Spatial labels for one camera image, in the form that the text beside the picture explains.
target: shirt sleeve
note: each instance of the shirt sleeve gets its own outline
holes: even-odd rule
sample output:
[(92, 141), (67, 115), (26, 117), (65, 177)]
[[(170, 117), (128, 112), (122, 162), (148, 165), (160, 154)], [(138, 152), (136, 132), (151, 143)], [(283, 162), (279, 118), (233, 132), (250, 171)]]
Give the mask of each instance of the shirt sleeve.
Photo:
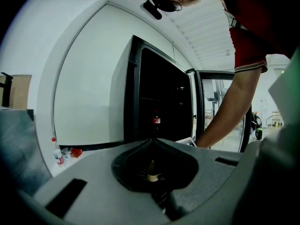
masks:
[(268, 70), (266, 55), (272, 54), (269, 46), (254, 33), (238, 28), (230, 28), (230, 36), (235, 48), (234, 72), (242, 72), (262, 67)]

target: man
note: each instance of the man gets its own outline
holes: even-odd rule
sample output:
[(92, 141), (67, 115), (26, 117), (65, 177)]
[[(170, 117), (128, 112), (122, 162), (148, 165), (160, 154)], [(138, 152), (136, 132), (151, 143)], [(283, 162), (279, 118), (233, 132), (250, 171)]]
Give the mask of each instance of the man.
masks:
[[(200, 0), (152, 0), (157, 8), (180, 11)], [(300, 38), (298, 0), (222, 0), (232, 21), (230, 35), (235, 48), (235, 74), (222, 104), (198, 147), (209, 148), (240, 122), (255, 93), (261, 73), (267, 71), (267, 54), (293, 55)]]

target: door frame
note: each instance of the door frame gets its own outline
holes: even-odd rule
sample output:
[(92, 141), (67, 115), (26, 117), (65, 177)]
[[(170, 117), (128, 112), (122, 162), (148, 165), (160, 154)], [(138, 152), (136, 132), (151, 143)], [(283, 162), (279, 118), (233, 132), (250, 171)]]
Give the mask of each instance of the door frame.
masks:
[[(227, 71), (214, 71), (214, 70), (197, 70), (195, 71), (195, 82), (196, 85), (196, 95), (197, 95), (197, 130), (196, 138), (204, 132), (204, 122), (205, 122), (205, 96), (203, 88), (203, 79), (222, 79), (222, 80), (232, 80), (234, 72)], [(240, 143), (239, 152), (244, 152), (250, 137), (251, 131), (251, 106), (245, 114), (245, 121), (243, 126), (242, 142)]]

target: black refrigerator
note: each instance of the black refrigerator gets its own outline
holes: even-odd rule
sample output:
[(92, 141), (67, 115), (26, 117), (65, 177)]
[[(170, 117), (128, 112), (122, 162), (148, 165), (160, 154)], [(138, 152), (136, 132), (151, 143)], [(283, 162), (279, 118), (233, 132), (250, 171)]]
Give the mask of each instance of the black refrigerator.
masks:
[[(213, 104), (211, 115), (214, 116), (215, 104), (225, 94), (225, 90), (217, 89), (213, 98), (205, 98), (203, 80), (232, 80), (233, 75), (223, 71), (185, 71), (167, 54), (133, 36), (125, 85), (124, 142), (152, 138), (155, 111), (160, 118), (159, 138), (178, 141), (193, 137), (193, 126), (196, 126), (198, 138), (205, 129), (207, 118), (205, 99)], [(195, 80), (196, 96), (193, 96), (191, 79)], [(196, 99), (196, 112), (193, 111), (193, 99)], [(250, 122), (251, 107), (240, 125), (240, 152), (248, 144)]]

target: man's arm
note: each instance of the man's arm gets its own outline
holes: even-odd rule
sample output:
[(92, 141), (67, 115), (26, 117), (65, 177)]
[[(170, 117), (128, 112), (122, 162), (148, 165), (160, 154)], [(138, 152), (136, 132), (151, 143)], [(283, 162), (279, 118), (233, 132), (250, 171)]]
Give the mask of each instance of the man's arm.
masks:
[(238, 125), (251, 106), (261, 71), (260, 67), (234, 75), (216, 116), (196, 140), (198, 147), (211, 147)]

